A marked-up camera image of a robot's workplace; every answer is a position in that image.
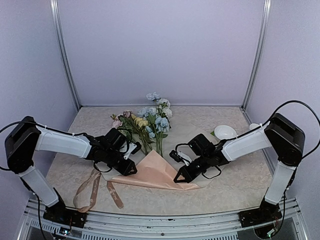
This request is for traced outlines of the pink wrapping paper sheet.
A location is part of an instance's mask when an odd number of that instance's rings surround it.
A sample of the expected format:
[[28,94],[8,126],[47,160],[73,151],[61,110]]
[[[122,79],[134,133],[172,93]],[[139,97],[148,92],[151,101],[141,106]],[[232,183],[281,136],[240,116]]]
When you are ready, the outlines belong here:
[[120,175],[113,169],[108,173],[103,173],[102,177],[106,181],[118,184],[174,191],[196,190],[204,188],[211,183],[209,179],[204,178],[202,175],[190,183],[175,183],[174,178],[178,173],[177,170],[155,150],[146,155],[136,165],[136,168],[137,173],[129,176]]

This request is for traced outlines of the yellow rose bunch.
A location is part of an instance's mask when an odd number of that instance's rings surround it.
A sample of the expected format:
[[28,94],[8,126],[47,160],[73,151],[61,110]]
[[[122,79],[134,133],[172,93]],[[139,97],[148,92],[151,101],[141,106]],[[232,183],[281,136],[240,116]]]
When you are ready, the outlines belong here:
[[148,155],[149,152],[152,151],[152,141],[149,138],[149,133],[147,132],[146,127],[149,126],[149,123],[146,119],[143,119],[142,117],[138,117],[134,115],[133,113],[130,116],[132,122],[133,122],[133,129],[135,133],[138,135],[139,139],[141,140],[142,145],[142,152],[145,155]]

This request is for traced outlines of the pink rose stem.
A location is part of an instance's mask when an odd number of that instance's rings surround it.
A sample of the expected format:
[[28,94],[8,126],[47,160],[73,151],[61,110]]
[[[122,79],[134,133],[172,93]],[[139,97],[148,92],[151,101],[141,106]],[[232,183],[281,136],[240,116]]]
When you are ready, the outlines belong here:
[[126,110],[122,114],[112,114],[110,117],[112,118],[112,128],[118,129],[123,132],[127,132],[128,134],[133,133],[132,128],[132,111]]

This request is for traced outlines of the white rose stem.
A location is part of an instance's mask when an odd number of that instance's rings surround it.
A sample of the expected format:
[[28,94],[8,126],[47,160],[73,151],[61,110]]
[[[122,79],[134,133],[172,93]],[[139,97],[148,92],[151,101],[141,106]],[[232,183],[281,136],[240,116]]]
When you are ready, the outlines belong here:
[[164,118],[171,118],[173,116],[172,110],[169,107],[164,107],[161,110],[161,116]]

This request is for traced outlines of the white pink flower stem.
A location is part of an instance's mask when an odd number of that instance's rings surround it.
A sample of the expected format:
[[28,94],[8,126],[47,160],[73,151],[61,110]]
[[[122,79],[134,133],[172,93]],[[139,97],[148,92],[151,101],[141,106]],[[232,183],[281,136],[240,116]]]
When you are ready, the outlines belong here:
[[171,103],[169,102],[168,99],[165,98],[160,98],[158,100],[156,100],[155,102],[157,105],[161,105],[163,108],[170,108]]

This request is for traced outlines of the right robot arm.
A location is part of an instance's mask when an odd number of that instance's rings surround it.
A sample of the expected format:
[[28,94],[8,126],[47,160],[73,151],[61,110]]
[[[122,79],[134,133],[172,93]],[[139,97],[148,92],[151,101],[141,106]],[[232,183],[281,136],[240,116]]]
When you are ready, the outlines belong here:
[[174,149],[170,157],[184,165],[178,170],[175,183],[191,183],[210,168],[219,169],[254,152],[272,148],[278,157],[271,183],[256,210],[256,218],[266,222],[290,185],[293,175],[303,159],[306,136],[302,129],[280,113],[275,113],[265,124],[260,124],[241,136],[220,140],[213,144],[200,133],[186,145],[196,155],[189,160],[183,152]]

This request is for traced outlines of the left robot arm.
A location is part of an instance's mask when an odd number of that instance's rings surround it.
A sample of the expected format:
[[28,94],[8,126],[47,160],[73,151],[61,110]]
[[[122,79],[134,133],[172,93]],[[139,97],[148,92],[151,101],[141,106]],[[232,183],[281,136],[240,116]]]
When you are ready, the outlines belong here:
[[138,145],[119,130],[112,128],[105,135],[92,136],[86,132],[71,133],[50,128],[26,116],[1,129],[13,128],[4,140],[7,171],[18,175],[24,185],[38,197],[46,210],[63,223],[70,218],[70,211],[57,190],[52,187],[33,161],[36,152],[48,152],[74,156],[93,163],[104,163],[109,171],[115,170],[122,176],[138,172],[130,155]]

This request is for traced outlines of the tan ribbon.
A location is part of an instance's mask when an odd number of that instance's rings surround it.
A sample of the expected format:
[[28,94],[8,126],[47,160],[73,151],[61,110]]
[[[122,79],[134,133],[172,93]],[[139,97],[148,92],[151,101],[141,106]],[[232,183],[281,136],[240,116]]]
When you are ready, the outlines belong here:
[[[72,202],[78,212],[87,213],[96,205],[101,177],[102,174],[99,171],[93,169],[89,177],[76,190]],[[119,209],[123,209],[124,203],[118,195],[113,183],[111,181],[107,181],[105,187],[108,190],[115,205]]]

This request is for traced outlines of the white ceramic bowl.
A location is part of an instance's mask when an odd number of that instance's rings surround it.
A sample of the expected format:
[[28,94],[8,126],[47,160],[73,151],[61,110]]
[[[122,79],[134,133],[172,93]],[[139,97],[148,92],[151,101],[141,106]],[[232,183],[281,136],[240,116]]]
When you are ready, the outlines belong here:
[[214,136],[219,140],[232,139],[237,136],[236,131],[228,125],[217,126],[214,129],[213,133],[214,133]]

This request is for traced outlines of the light blue cup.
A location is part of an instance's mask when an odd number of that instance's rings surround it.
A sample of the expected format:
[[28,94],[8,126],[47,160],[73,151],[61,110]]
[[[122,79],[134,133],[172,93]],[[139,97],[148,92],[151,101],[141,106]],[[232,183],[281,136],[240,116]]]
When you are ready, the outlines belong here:
[[249,129],[250,129],[250,130],[254,130],[254,129],[258,128],[259,126],[260,126],[260,125],[257,124],[257,123],[251,123],[251,124],[249,125]]

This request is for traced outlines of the front aluminium rail base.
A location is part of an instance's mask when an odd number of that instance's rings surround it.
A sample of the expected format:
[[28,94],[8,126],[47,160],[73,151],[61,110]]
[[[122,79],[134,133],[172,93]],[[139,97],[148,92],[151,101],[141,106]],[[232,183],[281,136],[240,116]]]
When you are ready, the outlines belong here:
[[[295,198],[285,201],[285,222],[272,240],[310,240],[305,221]],[[83,228],[71,227],[71,234],[59,234],[68,226],[41,219],[43,232],[66,240],[237,240],[245,231],[248,237],[256,237],[257,226],[242,227],[239,210],[196,215],[129,215],[89,211]],[[31,239],[32,231],[40,230],[38,201],[30,199],[19,223],[14,240]]]

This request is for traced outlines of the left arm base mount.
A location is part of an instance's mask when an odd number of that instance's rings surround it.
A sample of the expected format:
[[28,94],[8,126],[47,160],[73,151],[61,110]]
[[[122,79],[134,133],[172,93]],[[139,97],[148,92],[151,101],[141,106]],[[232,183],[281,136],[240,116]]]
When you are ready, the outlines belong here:
[[87,220],[87,213],[67,208],[64,201],[59,198],[53,206],[45,207],[43,218],[69,227],[83,228]]

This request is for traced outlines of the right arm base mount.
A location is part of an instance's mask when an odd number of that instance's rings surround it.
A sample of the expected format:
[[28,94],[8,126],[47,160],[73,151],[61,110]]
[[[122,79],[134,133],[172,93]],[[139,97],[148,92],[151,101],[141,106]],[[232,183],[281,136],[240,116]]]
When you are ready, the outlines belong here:
[[243,210],[238,213],[242,228],[264,224],[281,219],[282,213],[279,204],[271,204],[263,199],[258,208]]

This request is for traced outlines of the left aluminium frame post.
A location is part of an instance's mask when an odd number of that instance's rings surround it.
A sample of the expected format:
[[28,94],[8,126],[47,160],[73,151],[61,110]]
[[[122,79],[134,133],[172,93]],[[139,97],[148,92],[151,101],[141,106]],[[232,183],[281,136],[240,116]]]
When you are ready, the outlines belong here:
[[54,27],[55,27],[56,36],[57,36],[58,48],[59,48],[59,52],[60,52],[67,84],[70,89],[70,93],[71,93],[71,97],[72,97],[74,106],[75,106],[76,110],[79,111],[81,109],[82,105],[81,105],[78,91],[76,89],[76,85],[75,85],[72,71],[70,68],[69,59],[67,56],[67,49],[66,49],[66,45],[64,42],[63,29],[62,29],[62,23],[61,23],[61,18],[60,18],[58,1],[57,0],[50,0],[50,8],[51,8],[52,19],[53,19],[53,23],[54,23]]

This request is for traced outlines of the right aluminium frame post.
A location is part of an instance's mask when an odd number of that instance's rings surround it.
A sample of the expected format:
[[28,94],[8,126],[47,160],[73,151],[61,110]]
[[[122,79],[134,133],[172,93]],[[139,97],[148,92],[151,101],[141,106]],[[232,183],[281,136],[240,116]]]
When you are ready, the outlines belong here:
[[254,85],[257,79],[257,74],[259,71],[259,66],[260,66],[260,62],[263,55],[263,49],[265,45],[265,39],[266,39],[269,17],[271,12],[271,5],[272,5],[271,0],[265,0],[263,2],[263,11],[262,11],[262,18],[261,18],[261,24],[259,29],[256,51],[254,55],[252,69],[249,76],[249,82],[248,82],[244,99],[241,105],[241,108],[244,112],[248,109],[249,102],[253,94]]

